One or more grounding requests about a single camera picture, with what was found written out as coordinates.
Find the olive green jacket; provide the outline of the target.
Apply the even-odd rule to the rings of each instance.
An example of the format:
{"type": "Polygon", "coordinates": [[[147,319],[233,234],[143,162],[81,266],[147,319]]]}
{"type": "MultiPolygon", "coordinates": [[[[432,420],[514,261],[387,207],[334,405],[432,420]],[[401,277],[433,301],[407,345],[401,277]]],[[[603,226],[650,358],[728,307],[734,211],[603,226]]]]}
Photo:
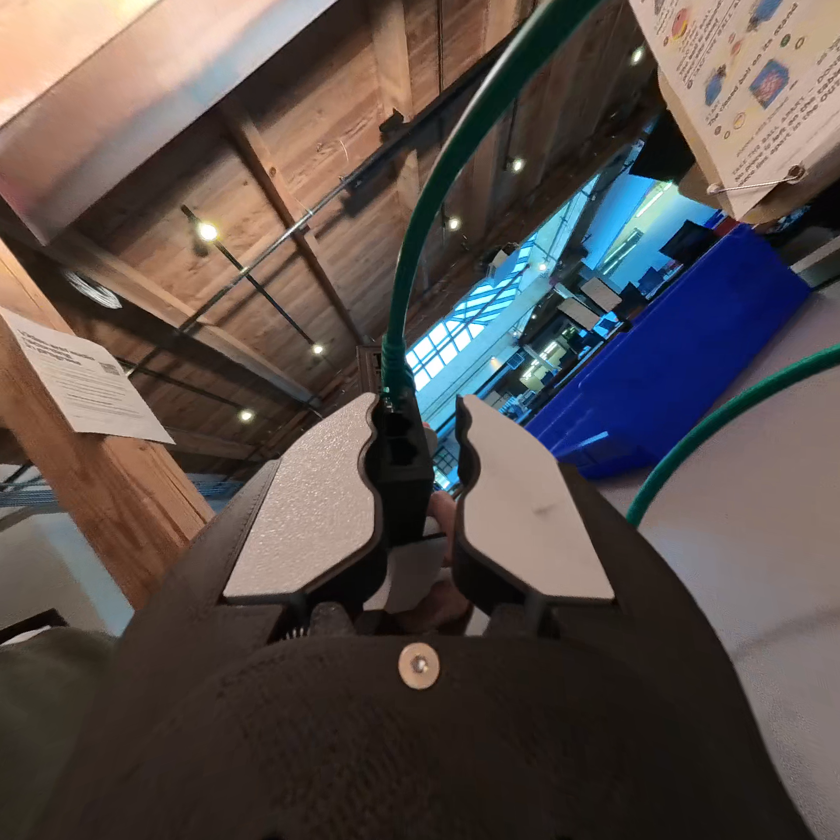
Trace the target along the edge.
{"type": "Polygon", "coordinates": [[[2,646],[2,839],[27,838],[41,817],[117,645],[59,626],[2,646]]]}

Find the instruction sheet board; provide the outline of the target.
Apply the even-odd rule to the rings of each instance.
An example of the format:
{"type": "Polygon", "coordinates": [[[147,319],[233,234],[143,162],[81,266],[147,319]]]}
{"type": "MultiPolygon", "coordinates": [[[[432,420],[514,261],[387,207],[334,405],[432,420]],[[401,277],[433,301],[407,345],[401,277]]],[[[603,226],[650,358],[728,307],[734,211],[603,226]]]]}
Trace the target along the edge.
{"type": "Polygon", "coordinates": [[[700,172],[684,194],[764,224],[838,178],[838,1],[629,5],[700,172]]]}

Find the blue plastic bin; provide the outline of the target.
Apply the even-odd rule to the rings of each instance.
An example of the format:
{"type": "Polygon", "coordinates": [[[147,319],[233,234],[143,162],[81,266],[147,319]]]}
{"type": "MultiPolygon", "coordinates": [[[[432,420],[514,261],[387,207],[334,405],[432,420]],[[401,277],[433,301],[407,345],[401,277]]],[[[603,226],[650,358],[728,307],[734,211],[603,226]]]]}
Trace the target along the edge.
{"type": "Polygon", "coordinates": [[[656,467],[812,289],[753,229],[719,238],[526,426],[591,480],[656,467]]]}

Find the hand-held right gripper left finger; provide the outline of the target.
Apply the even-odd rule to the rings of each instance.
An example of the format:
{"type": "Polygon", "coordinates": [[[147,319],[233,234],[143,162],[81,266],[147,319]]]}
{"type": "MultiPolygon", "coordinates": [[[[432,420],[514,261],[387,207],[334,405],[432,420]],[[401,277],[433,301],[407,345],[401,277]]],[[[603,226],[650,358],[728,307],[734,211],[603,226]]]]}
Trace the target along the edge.
{"type": "Polygon", "coordinates": [[[224,588],[232,605],[321,602],[359,611],[386,573],[382,499],[365,458],[377,394],[364,392],[313,426],[279,459],[224,588]]]}

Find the wooden support post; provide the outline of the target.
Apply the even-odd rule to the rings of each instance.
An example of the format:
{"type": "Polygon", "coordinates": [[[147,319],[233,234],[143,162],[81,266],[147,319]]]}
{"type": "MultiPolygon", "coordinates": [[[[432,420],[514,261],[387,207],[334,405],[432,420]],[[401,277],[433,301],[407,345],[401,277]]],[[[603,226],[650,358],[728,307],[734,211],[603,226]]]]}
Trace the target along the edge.
{"type": "Polygon", "coordinates": [[[140,609],[213,510],[162,444],[73,431],[4,318],[1,335],[2,425],[140,609]]]}

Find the black network switch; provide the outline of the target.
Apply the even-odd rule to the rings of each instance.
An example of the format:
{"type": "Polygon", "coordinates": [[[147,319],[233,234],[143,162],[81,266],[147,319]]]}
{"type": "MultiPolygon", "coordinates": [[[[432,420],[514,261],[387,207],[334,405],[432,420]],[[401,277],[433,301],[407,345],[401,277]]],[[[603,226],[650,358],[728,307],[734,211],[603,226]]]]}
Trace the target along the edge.
{"type": "Polygon", "coordinates": [[[432,456],[415,395],[381,394],[382,349],[359,344],[356,360],[362,396],[373,397],[365,415],[360,477],[374,503],[374,549],[387,551],[420,540],[434,486],[432,456]]]}

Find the person's left hand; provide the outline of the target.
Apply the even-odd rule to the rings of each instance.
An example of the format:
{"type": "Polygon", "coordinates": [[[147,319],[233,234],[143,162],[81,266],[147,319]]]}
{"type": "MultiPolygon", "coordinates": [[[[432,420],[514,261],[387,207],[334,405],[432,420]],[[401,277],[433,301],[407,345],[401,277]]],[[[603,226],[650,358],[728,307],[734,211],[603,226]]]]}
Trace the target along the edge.
{"type": "Polygon", "coordinates": [[[464,628],[471,617],[474,607],[454,583],[451,573],[456,508],[456,500],[445,490],[436,490],[429,498],[427,515],[442,529],[446,549],[436,580],[425,597],[412,610],[395,615],[397,625],[405,634],[454,633],[464,628]]]}

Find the paper notice sheet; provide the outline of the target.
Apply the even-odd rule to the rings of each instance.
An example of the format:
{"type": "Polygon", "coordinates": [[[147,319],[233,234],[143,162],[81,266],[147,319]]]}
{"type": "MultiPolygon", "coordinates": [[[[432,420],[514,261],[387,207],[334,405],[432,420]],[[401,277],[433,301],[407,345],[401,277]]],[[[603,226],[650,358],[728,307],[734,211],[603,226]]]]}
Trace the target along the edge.
{"type": "Polygon", "coordinates": [[[74,432],[174,445],[173,437],[110,352],[5,308],[1,312],[2,321],[74,432]]]}

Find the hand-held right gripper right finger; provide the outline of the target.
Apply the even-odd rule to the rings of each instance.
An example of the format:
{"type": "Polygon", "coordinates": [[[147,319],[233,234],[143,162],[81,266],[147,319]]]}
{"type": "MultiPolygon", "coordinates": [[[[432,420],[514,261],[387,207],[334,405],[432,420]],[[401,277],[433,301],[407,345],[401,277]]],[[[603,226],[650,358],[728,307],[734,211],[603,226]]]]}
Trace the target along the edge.
{"type": "Polygon", "coordinates": [[[475,395],[457,399],[453,577],[490,616],[556,605],[607,606],[615,592],[567,479],[527,430],[475,395]]]}

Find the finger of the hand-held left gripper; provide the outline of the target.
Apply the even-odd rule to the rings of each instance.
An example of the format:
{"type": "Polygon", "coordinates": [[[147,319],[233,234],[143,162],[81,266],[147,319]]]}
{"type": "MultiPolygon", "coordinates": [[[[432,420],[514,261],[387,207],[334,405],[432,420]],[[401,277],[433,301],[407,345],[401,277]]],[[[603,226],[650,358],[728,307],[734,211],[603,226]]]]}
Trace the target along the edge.
{"type": "Polygon", "coordinates": [[[387,554],[385,579],[364,603],[366,612],[412,611],[432,589],[444,566],[447,541],[422,539],[396,546],[387,554]]]}

